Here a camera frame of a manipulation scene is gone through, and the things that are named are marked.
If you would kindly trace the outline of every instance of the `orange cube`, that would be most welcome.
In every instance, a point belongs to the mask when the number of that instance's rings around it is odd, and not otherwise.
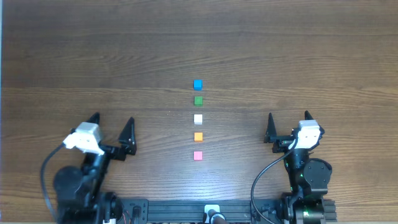
[[[195,133],[193,140],[195,142],[203,141],[203,133]]]

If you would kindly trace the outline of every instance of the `wooden table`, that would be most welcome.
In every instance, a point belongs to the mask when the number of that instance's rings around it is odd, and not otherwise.
[[[104,191],[248,200],[280,156],[262,143],[267,114],[288,134],[309,110],[326,130],[312,157],[333,166],[339,220],[398,219],[397,1],[6,0],[2,44],[3,221],[51,220],[41,163],[95,111],[109,144],[136,119],[138,153],[111,163]],[[56,171],[82,159],[50,161],[52,198]],[[289,187],[278,164],[256,195]]]

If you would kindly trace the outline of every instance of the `white cube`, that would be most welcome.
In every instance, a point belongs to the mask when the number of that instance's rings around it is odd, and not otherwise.
[[[194,114],[193,115],[193,123],[195,124],[202,124],[203,122],[203,116],[202,114]]]

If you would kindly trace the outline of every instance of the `colored block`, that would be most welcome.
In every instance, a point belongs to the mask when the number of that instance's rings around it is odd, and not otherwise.
[[[203,106],[203,97],[202,96],[195,96],[195,100],[193,102],[195,106]]]
[[[194,90],[201,90],[202,88],[202,81],[201,80],[194,80],[193,81],[193,89]]]
[[[201,151],[193,152],[193,160],[200,161],[203,159],[203,153]]]
[[[202,114],[194,114],[193,115],[193,123],[194,124],[202,124],[203,122],[203,115]]]
[[[193,136],[193,140],[196,142],[203,141],[203,133],[195,133]]]

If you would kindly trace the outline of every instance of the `wood grain surface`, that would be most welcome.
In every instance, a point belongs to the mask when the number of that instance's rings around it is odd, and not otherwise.
[[[333,166],[326,198],[339,221],[398,220],[397,1],[4,0],[3,15],[3,221],[51,220],[40,165],[96,111],[109,144],[136,119],[137,155],[111,163],[104,191],[249,200],[280,156],[262,143],[267,114],[288,134],[305,110],[326,130],[312,157]],[[52,198],[56,171],[82,159],[50,161]],[[256,197],[289,190],[278,164]]]

